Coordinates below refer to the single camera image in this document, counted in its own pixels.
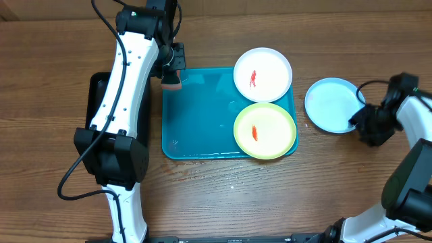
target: small red object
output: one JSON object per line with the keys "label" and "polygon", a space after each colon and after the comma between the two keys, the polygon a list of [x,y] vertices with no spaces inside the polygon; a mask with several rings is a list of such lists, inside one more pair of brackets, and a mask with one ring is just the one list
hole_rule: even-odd
{"label": "small red object", "polygon": [[252,136],[254,137],[255,141],[258,141],[258,138],[257,138],[257,127],[255,127],[255,125],[252,125]]}
{"label": "small red object", "polygon": [[257,76],[257,72],[254,70],[252,73],[252,76],[250,77],[250,82],[249,82],[249,86],[252,88],[252,85],[255,87],[255,78]]}

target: white plate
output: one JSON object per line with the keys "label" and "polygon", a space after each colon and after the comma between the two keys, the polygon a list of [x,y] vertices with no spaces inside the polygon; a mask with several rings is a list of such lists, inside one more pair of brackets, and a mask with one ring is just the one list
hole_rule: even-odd
{"label": "white plate", "polygon": [[[337,134],[351,132],[348,120],[364,105],[356,97],[357,87],[341,78],[324,78],[306,93],[304,106],[310,120],[322,130]],[[360,92],[359,97],[365,101]]]}
{"label": "white plate", "polygon": [[291,81],[290,63],[281,53],[270,48],[260,47],[245,52],[234,67],[237,89],[244,97],[258,103],[278,100],[288,91]]}

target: light blue plate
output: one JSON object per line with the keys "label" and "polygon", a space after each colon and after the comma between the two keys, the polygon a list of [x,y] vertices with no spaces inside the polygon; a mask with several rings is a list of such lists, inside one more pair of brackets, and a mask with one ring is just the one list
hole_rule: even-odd
{"label": "light blue plate", "polygon": [[[356,129],[348,120],[364,105],[357,99],[357,87],[341,78],[324,78],[306,93],[304,107],[309,119],[320,129],[342,134]],[[360,92],[360,99],[365,101]]]}
{"label": "light blue plate", "polygon": [[[169,158],[250,157],[234,139],[234,121],[253,102],[237,90],[233,73],[233,67],[184,70],[180,73],[182,89],[163,91],[162,150]],[[297,126],[292,87],[274,103],[284,108]],[[286,155],[297,146],[298,136]]]}

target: plate rim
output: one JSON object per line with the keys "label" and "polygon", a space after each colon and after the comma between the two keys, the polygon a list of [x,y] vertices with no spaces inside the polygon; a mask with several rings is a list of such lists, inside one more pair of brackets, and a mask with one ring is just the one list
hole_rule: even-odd
{"label": "plate rim", "polygon": [[[256,108],[268,108],[268,109],[272,109],[275,111],[280,112],[285,118],[287,118],[288,123],[291,124],[293,127],[293,133],[292,133],[292,139],[290,141],[290,143],[287,145],[287,148],[284,149],[283,151],[281,151],[280,153],[275,154],[274,156],[268,156],[268,157],[264,157],[261,155],[258,155],[252,151],[249,151],[248,149],[246,149],[244,146],[242,146],[239,143],[238,140],[238,135],[236,133],[236,131],[238,131],[238,124],[239,121],[251,110],[256,109]],[[292,116],[282,107],[280,107],[279,105],[275,105],[273,103],[254,103],[251,104],[249,106],[247,106],[246,108],[244,108],[236,117],[236,120],[234,121],[234,129],[233,129],[233,133],[234,133],[234,139],[236,140],[237,145],[240,147],[240,149],[242,149],[243,152],[245,152],[247,155],[254,157],[256,159],[264,159],[264,160],[270,160],[270,159],[276,159],[279,158],[281,156],[284,156],[296,143],[296,138],[297,138],[297,126],[296,126],[296,122],[294,121],[294,119],[292,118]]]}
{"label": "plate rim", "polygon": [[[320,128],[320,129],[322,129],[322,130],[324,130],[326,132],[330,132],[330,133],[333,133],[333,134],[345,134],[345,133],[352,132],[352,131],[354,131],[356,129],[355,126],[353,126],[351,128],[346,128],[345,130],[328,130],[328,129],[322,128],[309,115],[307,102],[308,102],[308,96],[309,96],[311,90],[313,90],[314,88],[316,88],[318,85],[320,85],[322,83],[332,82],[332,80],[339,80],[340,82],[344,83],[344,86],[347,87],[347,88],[349,88],[348,86],[351,86],[351,88],[354,87],[355,89],[357,89],[357,86],[355,86],[353,83],[351,83],[350,81],[347,81],[347,80],[345,80],[343,78],[328,77],[328,78],[320,79],[320,80],[316,81],[314,84],[312,84],[309,87],[308,91],[306,92],[306,95],[304,96],[304,110],[306,111],[306,114],[307,114],[308,118],[312,121],[312,123],[314,123],[314,125],[316,125],[316,127]],[[365,102],[365,97],[363,96],[363,94],[362,94],[361,91],[358,93],[358,95]],[[360,103],[360,108],[363,108],[365,106],[360,101],[358,101],[358,103]]]}
{"label": "plate rim", "polygon": [[[285,90],[278,97],[276,97],[275,99],[269,99],[269,100],[266,100],[266,101],[258,101],[256,99],[252,99],[252,98],[246,96],[238,88],[238,85],[237,85],[237,82],[236,82],[236,70],[238,69],[239,63],[245,58],[246,55],[249,55],[251,53],[258,52],[258,51],[266,51],[266,52],[270,52],[270,53],[278,56],[282,60],[282,62],[285,64],[285,66],[287,67],[287,70],[288,70],[288,85],[286,86]],[[253,102],[256,102],[256,103],[270,103],[270,102],[274,102],[274,101],[280,99],[281,97],[283,97],[287,93],[287,91],[290,89],[291,84],[292,84],[292,67],[291,67],[291,64],[288,61],[288,59],[284,55],[282,55],[282,53],[280,53],[279,51],[276,51],[275,49],[268,48],[268,47],[257,47],[257,48],[253,48],[253,49],[251,49],[251,50],[243,53],[243,55],[241,55],[239,57],[239,59],[237,59],[237,62],[235,64],[235,66],[234,66],[233,77],[234,77],[234,84],[236,85],[236,88],[237,88],[238,92],[240,92],[240,94],[242,94],[246,99],[248,99],[250,101],[253,101]]]}

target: green plate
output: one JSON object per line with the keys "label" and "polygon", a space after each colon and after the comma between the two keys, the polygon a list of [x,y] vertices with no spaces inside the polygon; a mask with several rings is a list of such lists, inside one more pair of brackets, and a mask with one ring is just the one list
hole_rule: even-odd
{"label": "green plate", "polygon": [[257,159],[275,159],[286,154],[296,136],[296,124],[291,115],[273,103],[249,105],[234,122],[238,146]]}

